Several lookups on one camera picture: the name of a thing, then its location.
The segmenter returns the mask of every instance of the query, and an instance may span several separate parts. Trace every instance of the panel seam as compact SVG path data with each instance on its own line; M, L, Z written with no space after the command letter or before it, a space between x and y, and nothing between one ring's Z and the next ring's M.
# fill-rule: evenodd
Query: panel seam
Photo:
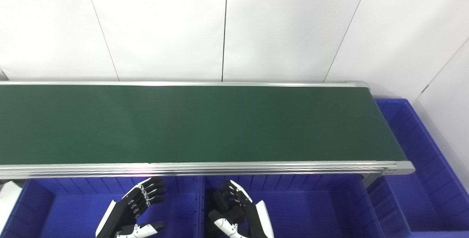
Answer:
M439 71L435 74L435 76L428 82L428 84L425 86L425 88L418 94L418 96L415 98L414 101L416 101L420 95L422 93L424 93L427 88L430 86L430 84L432 84L433 81L435 81L435 79L438 77L438 75L446 68L446 66L448 66L448 64L453 60L454 56L456 56L456 54L459 53L459 51L462 49L463 46L466 45L466 43L468 43L469 41L469 37L466 38L466 40L464 40L464 42L462 43L462 45L459 46L458 49L456 49L456 51L454 52L454 54L446 61L446 63L441 67L441 69L439 69Z
M99 16L97 15L96 7L94 6L93 0L91 0L91 4L93 6L93 10L94 10L94 13L96 15L97 23L99 24L99 28L101 29L101 33L103 35L104 43L106 44L107 53L109 54L109 57L111 58L112 66L114 68L114 72L116 73L117 80L120 81L121 79L119 78L119 74L117 74L116 65L114 64L114 60L112 59L111 51L109 49L109 45L107 44L106 36L104 36L103 27L101 26L101 21L99 21Z
M225 68L225 37L226 37L226 7L228 0L225 0L225 21L223 24L223 52L221 55L221 81L223 82L223 70Z
M9 81L10 79L8 78L8 76L5 74L5 72L3 71L2 68L0 68L0 75L3 75L5 77L5 81Z
M360 6L361 2L362 0L358 1L357 8L355 8L355 11L353 12L352 18L350 19L350 23L348 23L347 29L345 30L344 36L342 37L339 47L337 48L337 51L335 52L334 58L332 59L332 62L330 63L329 69L327 70L327 73L324 77L323 82L325 82L325 80L327 79L327 76L329 75L330 69L332 69L332 65L334 64L335 58L337 57L337 54L339 53L342 43L344 42L345 36L347 35L348 29L350 28L350 25L352 24L353 18L355 17L355 14L357 13L358 7Z

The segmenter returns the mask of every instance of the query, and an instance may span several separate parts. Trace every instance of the robotic hand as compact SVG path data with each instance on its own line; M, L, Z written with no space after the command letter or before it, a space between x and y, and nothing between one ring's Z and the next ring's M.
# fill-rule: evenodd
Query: robotic hand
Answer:
M274 238L264 201L255 205L238 183L224 179L221 191L214 193L213 197L219 211L214 209L208 216L228 237ZM250 227L249 232L238 226L243 214Z
M165 228L163 221L137 225L139 218L154 203L163 202L165 184L160 177L135 185L121 201L111 201L96 229L96 238L144 238Z

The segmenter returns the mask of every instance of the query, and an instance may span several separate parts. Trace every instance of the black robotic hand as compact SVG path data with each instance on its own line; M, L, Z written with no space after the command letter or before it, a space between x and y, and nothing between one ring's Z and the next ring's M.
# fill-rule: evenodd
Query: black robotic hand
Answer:
M160 177L135 185L119 202L111 201L96 229L96 238L145 238L165 228L163 221L137 225L139 218L154 203L163 202L165 184Z
M256 205L244 188L233 180L223 180L221 190L214 193L217 209L210 220L230 238L273 238L272 225L264 201ZM238 225L246 218L249 230Z

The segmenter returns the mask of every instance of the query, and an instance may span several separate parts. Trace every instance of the white wall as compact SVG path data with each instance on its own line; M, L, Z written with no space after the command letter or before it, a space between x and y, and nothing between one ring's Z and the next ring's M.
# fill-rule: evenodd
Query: white wall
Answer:
M0 0L0 12L10 80L117 80L90 0Z
M225 81L323 82L360 0L227 0Z
M469 36L469 0L362 0L326 81L414 100Z
M221 81L225 0L93 0L121 81Z
M412 104L469 190L469 38Z

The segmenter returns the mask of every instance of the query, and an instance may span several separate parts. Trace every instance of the blue plastic bin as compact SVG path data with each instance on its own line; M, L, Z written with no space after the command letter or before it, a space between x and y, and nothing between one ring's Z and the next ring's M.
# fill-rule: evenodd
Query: blue plastic bin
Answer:
M384 176L368 192L387 238L469 238L469 196L405 99L377 99L416 172Z
M112 199L119 201L145 178L51 178L25 184L2 238L94 238ZM165 201L152 205L138 223L163 220L159 238L198 238L201 177L165 177Z
M223 176L205 180L206 215ZM255 203L264 200L275 238L382 238L358 175L225 176L245 188ZM211 224L208 217L206 224Z

